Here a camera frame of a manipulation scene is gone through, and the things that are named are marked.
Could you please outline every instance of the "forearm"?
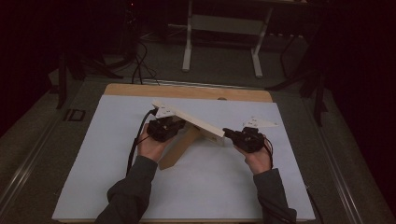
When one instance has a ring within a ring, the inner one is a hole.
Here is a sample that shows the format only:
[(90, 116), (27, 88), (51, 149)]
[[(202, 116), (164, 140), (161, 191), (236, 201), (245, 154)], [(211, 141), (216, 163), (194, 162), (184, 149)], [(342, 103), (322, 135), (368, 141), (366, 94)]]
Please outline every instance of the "forearm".
[(155, 161), (137, 156), (128, 176), (108, 191), (109, 204), (95, 223), (138, 223), (149, 206), (156, 169)]
[(297, 213), (288, 207), (285, 190), (277, 169), (253, 176), (258, 191), (259, 202), (262, 205), (262, 220), (264, 223), (285, 223), (280, 217), (296, 221)]

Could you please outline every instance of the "gray carpet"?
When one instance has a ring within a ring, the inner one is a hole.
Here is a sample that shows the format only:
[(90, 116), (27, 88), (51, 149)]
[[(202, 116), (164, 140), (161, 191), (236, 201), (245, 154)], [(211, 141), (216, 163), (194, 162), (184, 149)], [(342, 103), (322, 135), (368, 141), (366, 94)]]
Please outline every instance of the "gray carpet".
[[(278, 61), (285, 40), (273, 37), (265, 43), (269, 46), (264, 46), (260, 53), (264, 72), (262, 79), (257, 79), (253, 75), (248, 49), (194, 46), (191, 70), (189, 73), (183, 73), (183, 46), (146, 41), (148, 54), (145, 62), (149, 69), (156, 71), (156, 78), (160, 80), (160, 84), (176, 81), (262, 89), (285, 79)], [(286, 62), (289, 71), (300, 60), (304, 48), (304, 44), (301, 43), (288, 51)], [(144, 49), (140, 50), (140, 55), (143, 56)], [(43, 146), (43, 153), (35, 169), (10, 207), (4, 223), (57, 223), (50, 218), (97, 103), (108, 83), (130, 82), (134, 68), (135, 64), (131, 64), (117, 72), (125, 76), (123, 80), (111, 80), (93, 73), (86, 78), (76, 97), (71, 98), (71, 103), (67, 106), (86, 110), (86, 118), (82, 122), (58, 122)], [(144, 77), (150, 76), (147, 70), (142, 71)], [(155, 84), (148, 79), (144, 82)], [(319, 128), (312, 119), (312, 99), (302, 99), (297, 92), (298, 88), (299, 84), (296, 84), (283, 91), (271, 93), (286, 125), (304, 182), (309, 186), (324, 223), (351, 223), (342, 197), (342, 191), (345, 189), (338, 186), (340, 180), (333, 175), (334, 169), (330, 166), (332, 157), (326, 148), (332, 150), (331, 155), (334, 155), (338, 172), (343, 175), (347, 189), (356, 203), (361, 220), (355, 223), (396, 223), (370, 176), (359, 148), (332, 100), (331, 93), (326, 91), (325, 105), (329, 112), (323, 113), (324, 126)], [(46, 123), (54, 120), (56, 116), (60, 117), (59, 111), (54, 109), (55, 106), (56, 96), (46, 94), (0, 139), (1, 190), (5, 188)], [(320, 222), (317, 219), (306, 223)]]

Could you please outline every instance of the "person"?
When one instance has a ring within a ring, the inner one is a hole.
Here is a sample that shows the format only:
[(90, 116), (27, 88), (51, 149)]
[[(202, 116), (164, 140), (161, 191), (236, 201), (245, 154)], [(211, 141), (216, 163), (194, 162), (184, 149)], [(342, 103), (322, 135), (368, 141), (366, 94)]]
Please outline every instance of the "person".
[[(109, 204), (95, 223), (138, 223), (149, 207), (151, 181), (157, 170), (157, 162), (172, 139), (163, 143), (157, 142), (149, 137), (147, 127), (145, 124), (140, 134), (141, 143), (137, 146), (134, 165), (124, 179), (108, 190)], [(245, 162), (253, 173), (258, 200), (262, 206), (263, 222), (294, 223), (297, 213), (288, 207), (279, 171), (272, 169), (268, 152), (262, 148), (257, 152), (246, 153), (238, 147), (235, 148), (245, 156)]]

